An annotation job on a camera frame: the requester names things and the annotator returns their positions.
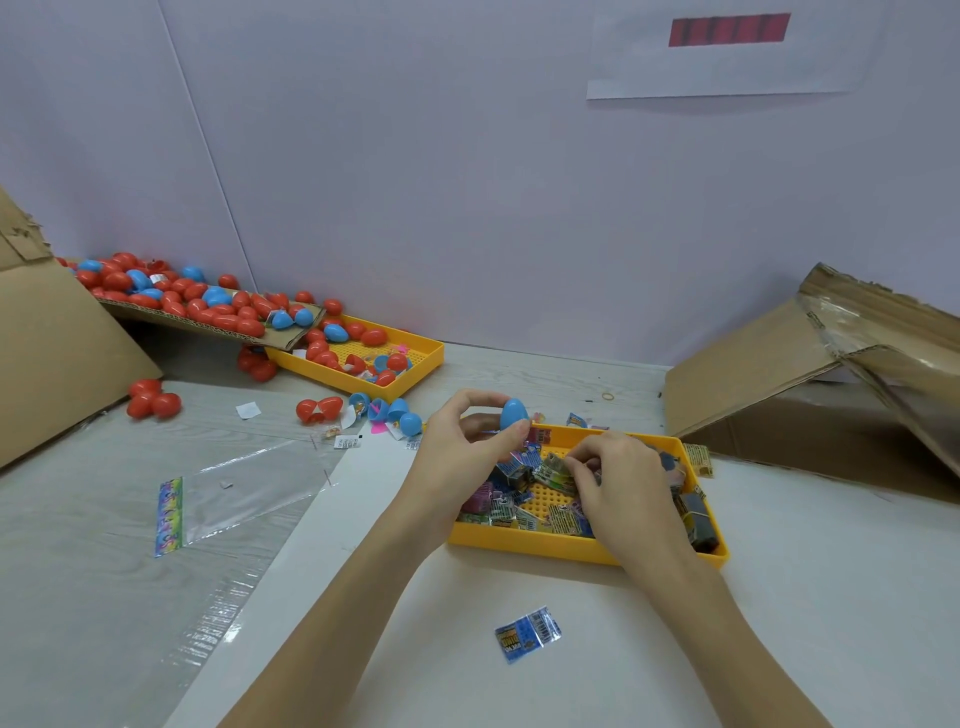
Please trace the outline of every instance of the left hand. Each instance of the left hand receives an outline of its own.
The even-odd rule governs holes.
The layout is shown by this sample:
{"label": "left hand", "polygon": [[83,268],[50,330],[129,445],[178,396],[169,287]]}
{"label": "left hand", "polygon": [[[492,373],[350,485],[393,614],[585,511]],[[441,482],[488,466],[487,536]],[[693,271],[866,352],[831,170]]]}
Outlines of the left hand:
{"label": "left hand", "polygon": [[427,423],[414,464],[388,513],[417,528],[429,551],[446,541],[460,506],[496,463],[525,442],[529,420],[490,435],[500,427],[499,412],[462,417],[470,407],[502,407],[508,399],[497,392],[462,389]]}

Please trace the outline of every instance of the table surface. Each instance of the table surface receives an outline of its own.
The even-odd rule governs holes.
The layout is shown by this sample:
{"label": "table surface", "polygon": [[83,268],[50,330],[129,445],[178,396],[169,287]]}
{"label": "table surface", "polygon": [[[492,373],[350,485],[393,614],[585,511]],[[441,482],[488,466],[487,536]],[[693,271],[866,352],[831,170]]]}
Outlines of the table surface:
{"label": "table surface", "polygon": [[[451,350],[410,399],[424,413],[470,373],[557,409],[658,431],[652,370]],[[608,391],[608,408],[598,394]],[[167,725],[213,728],[323,592],[413,458],[386,435],[338,465]],[[787,672],[840,726],[955,722],[952,577],[960,508],[747,463],[705,480],[732,554],[724,574]],[[563,638],[508,667],[495,627],[546,604]],[[716,718],[688,662],[622,570],[445,546],[387,626],[347,725],[703,726]]]}
{"label": "table surface", "polygon": [[[0,476],[5,728],[162,725],[310,504],[154,558],[160,482],[308,437],[297,401],[331,392],[285,372],[255,384],[236,370],[232,342],[145,330],[140,343],[183,397],[182,413],[133,423],[116,407]],[[444,366],[407,399],[428,414],[456,389],[483,386],[550,422],[574,411],[660,433],[663,372],[448,344]],[[233,408],[252,400],[263,414],[241,421]],[[331,473],[341,453],[321,457]]]}

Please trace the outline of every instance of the right hand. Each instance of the right hand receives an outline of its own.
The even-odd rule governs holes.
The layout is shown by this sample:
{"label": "right hand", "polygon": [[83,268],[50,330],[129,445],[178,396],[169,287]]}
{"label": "right hand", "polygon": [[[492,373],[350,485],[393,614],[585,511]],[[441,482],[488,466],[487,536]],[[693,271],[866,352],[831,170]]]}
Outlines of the right hand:
{"label": "right hand", "polygon": [[[599,458],[603,485],[585,463]],[[696,561],[657,451],[622,432],[591,435],[565,459],[597,541],[634,578]]]}

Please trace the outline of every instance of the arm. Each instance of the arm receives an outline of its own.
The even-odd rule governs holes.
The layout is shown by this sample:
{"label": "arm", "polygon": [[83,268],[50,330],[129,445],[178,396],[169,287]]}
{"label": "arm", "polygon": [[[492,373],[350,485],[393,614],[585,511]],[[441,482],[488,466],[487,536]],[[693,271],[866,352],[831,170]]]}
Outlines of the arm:
{"label": "arm", "polygon": [[330,725],[345,709],[387,621],[420,563],[450,535],[461,504],[530,423],[490,439],[498,414],[461,418],[506,395],[465,390],[437,414],[393,502],[220,728]]}
{"label": "arm", "polygon": [[[598,461],[600,487],[588,467]],[[658,455],[635,438],[608,432],[582,441],[566,462],[597,540],[650,598],[721,722],[829,728],[754,634],[720,574],[690,547]]]}

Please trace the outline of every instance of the blue wrapper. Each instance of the blue wrapper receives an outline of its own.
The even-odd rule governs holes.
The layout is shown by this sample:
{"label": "blue wrapper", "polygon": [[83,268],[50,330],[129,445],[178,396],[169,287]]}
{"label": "blue wrapper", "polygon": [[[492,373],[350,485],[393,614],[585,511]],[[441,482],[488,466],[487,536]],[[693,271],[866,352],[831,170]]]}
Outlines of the blue wrapper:
{"label": "blue wrapper", "polygon": [[545,644],[556,642],[562,636],[560,627],[546,607],[540,607],[536,612],[500,627],[495,634],[510,664]]}

